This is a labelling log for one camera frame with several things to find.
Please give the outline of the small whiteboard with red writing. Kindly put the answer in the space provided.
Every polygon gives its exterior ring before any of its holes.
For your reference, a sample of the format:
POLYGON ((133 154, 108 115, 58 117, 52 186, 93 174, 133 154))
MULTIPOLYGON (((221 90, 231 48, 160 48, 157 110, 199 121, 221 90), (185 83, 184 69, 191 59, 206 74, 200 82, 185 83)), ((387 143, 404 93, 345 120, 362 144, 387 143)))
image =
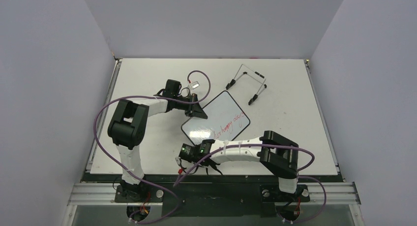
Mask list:
POLYGON ((203 107, 207 119, 192 117, 181 125, 181 131, 193 145, 213 139, 233 141, 251 123, 231 94, 224 90, 203 107))

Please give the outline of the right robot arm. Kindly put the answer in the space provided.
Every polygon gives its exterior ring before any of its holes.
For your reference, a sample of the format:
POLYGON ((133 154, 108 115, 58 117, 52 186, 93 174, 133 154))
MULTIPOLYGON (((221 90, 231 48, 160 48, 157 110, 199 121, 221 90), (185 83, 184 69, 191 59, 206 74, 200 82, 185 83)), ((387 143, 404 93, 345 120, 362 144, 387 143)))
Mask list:
POLYGON ((193 164, 193 168, 217 170, 225 162, 257 162, 277 177, 277 193, 284 200, 307 197, 308 191, 298 186, 298 152, 294 141, 274 132, 264 131, 258 138, 243 141, 203 140, 197 145, 183 144, 176 162, 193 164))

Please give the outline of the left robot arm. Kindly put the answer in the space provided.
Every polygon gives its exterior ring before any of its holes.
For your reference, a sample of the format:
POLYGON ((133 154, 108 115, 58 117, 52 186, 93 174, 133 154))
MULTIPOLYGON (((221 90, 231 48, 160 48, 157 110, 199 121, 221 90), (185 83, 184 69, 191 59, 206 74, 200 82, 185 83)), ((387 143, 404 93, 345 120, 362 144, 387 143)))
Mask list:
POLYGON ((108 126, 108 136, 117 146, 122 164, 121 195, 134 201, 148 197, 149 187, 143 182, 145 174, 141 166, 139 145, 143 141, 150 116, 183 110, 187 117, 207 119, 193 89, 199 83, 189 82, 183 87, 179 81, 168 80, 163 89, 153 97, 139 102, 129 99, 118 101, 108 126))

